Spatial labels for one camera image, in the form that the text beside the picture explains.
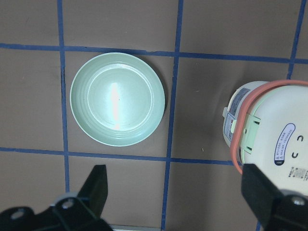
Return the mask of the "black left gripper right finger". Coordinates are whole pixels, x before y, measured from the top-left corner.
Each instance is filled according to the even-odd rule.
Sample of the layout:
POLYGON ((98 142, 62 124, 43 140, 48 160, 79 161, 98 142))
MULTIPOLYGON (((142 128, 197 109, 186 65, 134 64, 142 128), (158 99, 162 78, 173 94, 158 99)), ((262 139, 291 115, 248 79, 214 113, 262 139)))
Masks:
POLYGON ((255 165, 244 164, 241 193, 261 225, 269 225, 284 194, 255 165))

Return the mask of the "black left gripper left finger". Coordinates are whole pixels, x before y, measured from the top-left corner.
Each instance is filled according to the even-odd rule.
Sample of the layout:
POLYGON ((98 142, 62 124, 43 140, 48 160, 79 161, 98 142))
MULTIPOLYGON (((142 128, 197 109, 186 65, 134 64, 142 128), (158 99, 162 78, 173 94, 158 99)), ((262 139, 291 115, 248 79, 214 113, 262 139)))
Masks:
POLYGON ((106 165, 95 165, 77 194, 96 216, 100 217, 107 200, 106 165))

